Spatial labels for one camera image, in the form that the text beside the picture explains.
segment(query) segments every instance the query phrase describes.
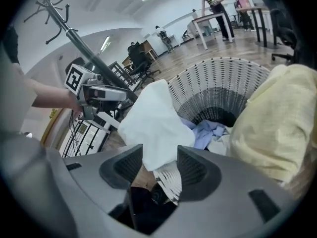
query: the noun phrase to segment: woman in black shirt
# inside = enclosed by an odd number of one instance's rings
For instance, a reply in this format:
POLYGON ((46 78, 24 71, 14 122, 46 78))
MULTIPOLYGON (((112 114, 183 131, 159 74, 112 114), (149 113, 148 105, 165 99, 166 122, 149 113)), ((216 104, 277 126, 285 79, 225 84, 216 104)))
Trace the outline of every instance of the woman in black shirt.
MULTIPOLYGON (((221 2, 223 0, 202 0, 202 16, 205 15, 205 3, 206 1, 208 2, 208 4, 210 5, 210 9, 214 12, 214 13, 219 13, 219 12, 223 12, 227 21, 228 21, 228 25, 229 25, 229 29, 230 29, 230 33, 232 36, 232 39, 234 39, 234 34, 233 34, 233 30, 232 30, 232 26, 228 17, 228 14, 226 12, 226 10, 224 9, 223 5, 221 4, 221 2)), ((223 40, 228 40, 229 36, 227 33, 227 29, 224 25, 224 21, 222 19, 222 17, 217 17, 216 20, 218 21, 218 24, 220 26, 221 32, 222 32, 222 39, 223 40)))

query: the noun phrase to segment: hand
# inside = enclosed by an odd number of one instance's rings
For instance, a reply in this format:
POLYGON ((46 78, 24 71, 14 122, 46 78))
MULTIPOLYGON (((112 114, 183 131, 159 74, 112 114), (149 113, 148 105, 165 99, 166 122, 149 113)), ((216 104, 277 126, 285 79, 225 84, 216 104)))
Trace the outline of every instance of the hand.
POLYGON ((220 2, 219 2, 219 0, 216 0, 212 4, 213 4, 213 6, 216 6, 216 5, 220 4, 220 2))
POLYGON ((68 99, 70 109, 72 109, 74 112, 77 112, 77 113, 83 112, 82 107, 79 105, 75 94, 73 94, 71 91, 68 91, 67 99, 68 99))

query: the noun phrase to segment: metal rack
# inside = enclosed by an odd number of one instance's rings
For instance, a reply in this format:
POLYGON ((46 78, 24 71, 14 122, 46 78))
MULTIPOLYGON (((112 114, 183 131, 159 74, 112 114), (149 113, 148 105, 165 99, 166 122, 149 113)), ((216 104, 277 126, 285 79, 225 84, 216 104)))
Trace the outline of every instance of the metal rack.
POLYGON ((46 41, 46 44, 50 43, 51 41, 55 40, 64 30, 66 32, 66 36, 70 39, 70 41, 75 45, 75 47, 96 67, 96 73, 99 73, 104 78, 104 83, 107 85, 113 85, 120 88, 123 88, 127 91, 128 97, 132 102, 137 100, 137 95, 133 93, 129 87, 120 79, 118 78, 111 69, 100 59, 97 54, 87 46, 85 42, 80 38, 77 34, 78 30, 70 28, 67 25, 69 19, 69 4, 65 6, 66 8, 66 19, 64 19, 57 10, 63 10, 63 8, 57 7, 59 3, 64 0, 59 0, 58 2, 51 2, 51 0, 41 0, 36 1, 35 4, 38 4, 38 9, 27 17, 24 22, 32 18, 33 16, 37 15, 41 11, 47 11, 48 17, 45 24, 48 23, 49 19, 52 18, 55 24, 59 27, 58 33, 46 41))

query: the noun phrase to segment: robotic arm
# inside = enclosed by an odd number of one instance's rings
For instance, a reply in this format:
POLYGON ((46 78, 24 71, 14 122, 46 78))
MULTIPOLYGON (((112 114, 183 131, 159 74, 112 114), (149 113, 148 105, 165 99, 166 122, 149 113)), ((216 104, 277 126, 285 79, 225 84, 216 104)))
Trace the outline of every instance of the robotic arm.
POLYGON ((111 111, 117 102, 127 99, 125 89, 104 85, 101 75, 76 64, 71 66, 64 85, 82 106, 82 120, 93 120, 98 112, 111 111))

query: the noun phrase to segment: black cable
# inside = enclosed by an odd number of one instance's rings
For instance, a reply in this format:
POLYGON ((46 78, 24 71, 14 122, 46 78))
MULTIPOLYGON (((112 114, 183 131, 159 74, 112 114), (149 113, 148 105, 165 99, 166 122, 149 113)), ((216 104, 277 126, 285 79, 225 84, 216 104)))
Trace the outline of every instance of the black cable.
POLYGON ((73 151, 74 151, 74 153, 75 153, 76 151, 75 151, 75 147, 74 147, 73 141, 74 141, 74 134, 76 135, 76 132, 73 131, 73 130, 71 130, 70 121, 71 121, 72 119, 73 119, 73 114, 70 115, 70 119, 69 119, 69 121, 68 121, 68 126, 69 126, 69 129, 70 129, 70 132, 71 132, 70 137, 72 138, 72 140, 70 141, 70 144, 71 144, 71 146, 73 147, 73 151))
POLYGON ((73 138, 71 144, 72 144, 74 153, 76 154, 75 147, 74 147, 74 143, 73 143, 73 141, 75 141, 75 144, 76 144, 76 146, 77 146, 77 150, 78 150, 78 152, 79 152, 79 156, 81 156, 80 148, 79 148, 79 146, 78 146, 78 142, 77 142, 77 138, 76 138, 76 128, 75 128, 75 125, 74 125, 73 117, 74 117, 74 111, 72 110, 72 111, 71 111, 71 115, 70 115, 70 119, 69 119, 69 122, 68 122, 68 126, 69 126, 69 129, 70 129, 70 132, 71 132, 71 137, 73 138))
MULTIPOLYGON (((73 123, 73 129, 74 129, 75 138, 76 138, 76 129, 75 129, 74 119, 73 119, 73 118, 74 118, 74 111, 72 110, 72 111, 71 111, 71 122, 73 123)), ((75 142, 76 142, 77 150, 78 150, 78 152, 79 152, 79 156, 81 156, 80 147, 78 146, 77 138, 76 138, 75 142)))

